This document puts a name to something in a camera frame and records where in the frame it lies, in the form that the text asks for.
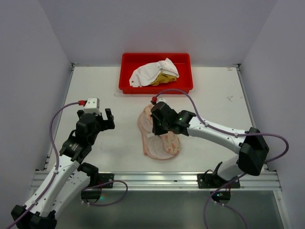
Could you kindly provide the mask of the floral mesh laundry bag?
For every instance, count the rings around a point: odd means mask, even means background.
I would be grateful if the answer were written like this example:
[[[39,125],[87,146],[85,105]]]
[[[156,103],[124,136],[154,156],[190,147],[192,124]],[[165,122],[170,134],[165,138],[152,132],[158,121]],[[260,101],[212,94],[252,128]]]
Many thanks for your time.
[[[180,153],[180,140],[173,132],[163,135],[153,133],[152,107],[152,104],[147,105],[137,121],[142,137],[143,154],[155,160],[170,160]]]

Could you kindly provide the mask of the yellow bra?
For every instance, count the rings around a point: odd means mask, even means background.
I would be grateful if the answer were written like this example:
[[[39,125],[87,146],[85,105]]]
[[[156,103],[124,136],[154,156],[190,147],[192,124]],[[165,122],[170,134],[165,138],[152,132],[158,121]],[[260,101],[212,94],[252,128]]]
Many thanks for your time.
[[[170,75],[170,74],[165,74],[165,73],[160,73],[157,78],[150,83],[151,86],[158,86],[159,84],[162,83],[170,83],[170,82],[176,82],[177,81],[177,76]]]

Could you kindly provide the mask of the white bra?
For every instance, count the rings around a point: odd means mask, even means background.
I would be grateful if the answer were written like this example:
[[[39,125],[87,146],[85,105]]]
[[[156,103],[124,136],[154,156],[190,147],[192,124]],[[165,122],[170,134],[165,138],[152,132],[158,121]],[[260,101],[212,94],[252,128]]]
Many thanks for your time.
[[[151,62],[138,67],[133,71],[129,79],[129,84],[131,87],[150,86],[150,83],[152,83],[160,73],[174,75],[178,78],[180,77],[177,67],[169,58],[166,58],[165,60]]]

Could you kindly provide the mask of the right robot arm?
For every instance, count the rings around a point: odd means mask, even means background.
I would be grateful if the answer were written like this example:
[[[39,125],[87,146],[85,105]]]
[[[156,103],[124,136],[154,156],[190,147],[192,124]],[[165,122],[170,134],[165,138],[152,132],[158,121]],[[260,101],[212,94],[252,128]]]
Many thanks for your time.
[[[152,106],[151,117],[152,132],[155,135],[172,132],[198,137],[236,153],[235,157],[220,162],[212,174],[204,175],[203,181],[210,187],[220,187],[243,173],[260,175],[269,147],[258,129],[251,127],[248,131],[232,130],[210,124],[200,120],[195,113],[186,110],[177,113],[165,102],[157,102]]]

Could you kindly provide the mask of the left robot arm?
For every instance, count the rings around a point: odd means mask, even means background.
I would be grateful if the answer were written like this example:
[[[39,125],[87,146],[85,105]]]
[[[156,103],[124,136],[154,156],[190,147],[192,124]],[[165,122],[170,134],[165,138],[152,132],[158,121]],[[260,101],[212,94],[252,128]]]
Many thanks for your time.
[[[103,119],[97,108],[83,108],[77,112],[78,122],[56,151],[56,162],[40,187],[23,205],[11,211],[13,225],[19,229],[53,229],[57,217],[76,195],[86,187],[98,186],[98,168],[85,163],[97,135],[115,128],[114,117],[109,108]]]

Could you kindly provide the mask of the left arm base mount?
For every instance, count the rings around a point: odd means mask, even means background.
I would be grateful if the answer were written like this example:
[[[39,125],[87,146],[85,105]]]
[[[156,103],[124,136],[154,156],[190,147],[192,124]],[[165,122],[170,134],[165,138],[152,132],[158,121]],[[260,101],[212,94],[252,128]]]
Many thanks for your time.
[[[87,189],[81,191],[81,199],[84,202],[97,203],[98,200],[102,200],[102,189],[112,188],[113,183],[107,184],[102,187],[92,188],[93,186],[101,185],[114,180],[113,173],[99,173],[93,182],[87,186]]]

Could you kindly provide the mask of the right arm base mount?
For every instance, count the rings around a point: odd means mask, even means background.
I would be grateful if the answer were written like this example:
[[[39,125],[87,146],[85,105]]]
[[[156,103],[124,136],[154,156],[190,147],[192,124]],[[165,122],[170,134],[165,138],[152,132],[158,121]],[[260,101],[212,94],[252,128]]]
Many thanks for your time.
[[[204,173],[197,174],[197,183],[198,188],[219,188],[220,186],[227,184],[228,181],[225,181],[221,177],[218,176],[217,172],[221,166],[222,162],[220,162],[214,171],[211,169],[205,171]],[[231,199],[231,189],[232,188],[240,188],[240,181],[237,180],[229,185],[225,186],[224,190],[218,191],[212,196],[212,200],[219,204],[227,204]]]

